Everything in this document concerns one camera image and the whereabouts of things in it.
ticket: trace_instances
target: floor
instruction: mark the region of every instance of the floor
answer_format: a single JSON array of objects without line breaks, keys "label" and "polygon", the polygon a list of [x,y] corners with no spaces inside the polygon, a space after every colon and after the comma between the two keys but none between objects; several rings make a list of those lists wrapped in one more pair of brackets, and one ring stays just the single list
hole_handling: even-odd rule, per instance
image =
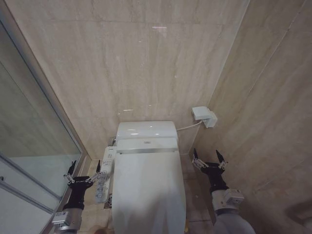
[{"label": "floor", "polygon": [[[199,183],[196,179],[192,162],[187,154],[180,155],[184,187],[186,194],[186,217],[189,222],[187,234],[211,234],[212,222],[203,200]],[[88,175],[92,176],[97,168],[98,161],[91,162]],[[112,211],[104,209],[104,204],[95,203],[95,189],[92,186],[85,193],[85,208],[82,213],[82,224],[79,234],[94,234],[98,229],[105,229],[107,234],[113,234]]]}]

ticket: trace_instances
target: metal frame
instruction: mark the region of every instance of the metal frame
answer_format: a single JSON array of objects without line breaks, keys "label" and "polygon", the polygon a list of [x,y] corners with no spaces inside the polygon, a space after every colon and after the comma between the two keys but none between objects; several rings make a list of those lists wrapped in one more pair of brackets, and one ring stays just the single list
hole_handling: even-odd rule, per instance
[{"label": "metal frame", "polygon": [[[80,150],[81,155],[73,173],[73,177],[78,176],[82,171],[82,167],[89,168],[91,159],[4,0],[0,0],[0,21],[68,134]],[[69,198],[70,192],[69,189],[65,191],[59,206],[54,212],[61,211]],[[51,229],[52,225],[51,221],[49,221],[41,233],[49,233]]]},{"label": "metal frame", "polygon": [[11,185],[5,183],[2,180],[0,180],[0,188],[2,188],[4,190],[8,191],[9,193],[19,197],[20,199],[23,199],[24,201],[27,201],[28,203],[38,207],[39,209],[42,209],[43,211],[46,211],[49,214],[53,214],[53,210],[51,208],[49,208],[49,207],[43,205],[42,203],[34,200],[30,196],[26,195],[22,191],[12,187]]},{"label": "metal frame", "polygon": [[12,160],[10,160],[9,158],[7,158],[6,156],[4,156],[1,152],[0,152],[0,161],[2,161],[3,163],[5,163],[6,165],[8,165],[9,167],[13,168],[14,170],[16,170],[17,172],[21,173],[23,176],[25,176],[26,178],[30,179],[32,182],[34,182],[35,184],[37,184],[39,187],[41,187],[42,189],[44,189],[45,191],[47,191],[50,195],[52,195],[53,197],[55,197],[57,200],[61,200],[62,197],[57,195],[56,193],[54,193],[51,189],[49,189],[48,187],[46,187],[44,184],[42,184],[39,180],[37,180],[36,178],[34,178],[32,175],[30,175],[28,172],[26,172],[22,167],[20,167],[19,165],[17,165],[16,163],[14,163]]}]

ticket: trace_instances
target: toilet control panel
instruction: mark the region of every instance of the toilet control panel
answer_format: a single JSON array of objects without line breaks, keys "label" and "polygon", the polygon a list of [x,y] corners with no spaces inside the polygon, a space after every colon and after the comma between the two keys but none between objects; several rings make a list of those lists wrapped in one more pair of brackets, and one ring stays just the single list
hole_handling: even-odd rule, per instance
[{"label": "toilet control panel", "polygon": [[109,198],[109,188],[111,177],[113,176],[114,172],[114,159],[116,151],[116,146],[108,146],[105,148],[103,162],[101,166],[101,175],[98,178],[95,195],[97,203],[105,203]]}]

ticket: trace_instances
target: marble wall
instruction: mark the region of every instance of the marble wall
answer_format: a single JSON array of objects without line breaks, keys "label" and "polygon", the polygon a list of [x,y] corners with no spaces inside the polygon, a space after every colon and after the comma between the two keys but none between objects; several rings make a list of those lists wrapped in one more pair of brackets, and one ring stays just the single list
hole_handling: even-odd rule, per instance
[{"label": "marble wall", "polygon": [[[246,200],[242,215],[261,233],[311,233],[312,1],[251,0],[194,147],[229,161],[224,179]],[[198,174],[209,200],[207,178]]]},{"label": "marble wall", "polygon": [[[193,124],[249,0],[7,0],[92,159],[121,121]],[[179,132],[189,152],[198,128]]]}]

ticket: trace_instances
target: glass panel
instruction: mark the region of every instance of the glass panel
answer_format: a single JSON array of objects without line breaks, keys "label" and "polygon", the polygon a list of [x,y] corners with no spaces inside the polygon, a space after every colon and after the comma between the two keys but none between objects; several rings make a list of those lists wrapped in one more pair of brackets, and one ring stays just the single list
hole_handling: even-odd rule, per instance
[{"label": "glass panel", "polygon": [[30,203],[0,189],[0,233],[38,234],[45,227],[51,215]]},{"label": "glass panel", "polygon": [[62,196],[80,151],[0,27],[0,152]]},{"label": "glass panel", "polygon": [[7,166],[3,162],[0,162],[0,172],[1,176],[4,177],[5,183],[28,195],[32,199],[40,202],[52,210],[58,206],[59,200],[57,198],[50,195],[40,186],[26,178],[24,175],[18,173],[16,170]]}]

